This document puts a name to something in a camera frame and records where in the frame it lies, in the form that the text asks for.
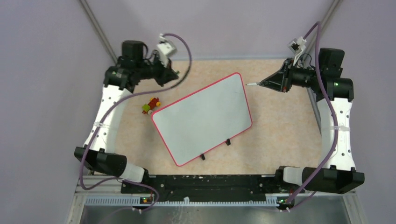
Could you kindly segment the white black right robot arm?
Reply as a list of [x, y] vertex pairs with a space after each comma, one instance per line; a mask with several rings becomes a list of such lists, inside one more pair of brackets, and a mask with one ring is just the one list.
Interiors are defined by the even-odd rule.
[[341, 65], [345, 52], [321, 48], [314, 69], [299, 68], [288, 58], [280, 70], [258, 83], [261, 87], [286, 93], [292, 86], [311, 89], [316, 95], [320, 115], [322, 155], [317, 168], [280, 166], [274, 187], [287, 192], [292, 185], [305, 190], [344, 194], [362, 185], [365, 175], [356, 170], [350, 143], [350, 112], [354, 99], [354, 84], [342, 78]]

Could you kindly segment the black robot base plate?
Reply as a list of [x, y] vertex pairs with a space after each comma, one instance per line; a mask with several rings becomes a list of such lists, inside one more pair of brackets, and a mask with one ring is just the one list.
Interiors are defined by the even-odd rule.
[[149, 175], [142, 186], [122, 182], [122, 194], [159, 193], [160, 202], [264, 202], [267, 194], [291, 194], [295, 184], [274, 175]]

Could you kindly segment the pink framed whiteboard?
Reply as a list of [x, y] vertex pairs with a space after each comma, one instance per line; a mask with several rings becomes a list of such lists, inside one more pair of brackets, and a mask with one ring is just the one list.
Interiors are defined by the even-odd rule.
[[253, 124], [238, 72], [170, 103], [151, 119], [178, 167], [229, 142]]

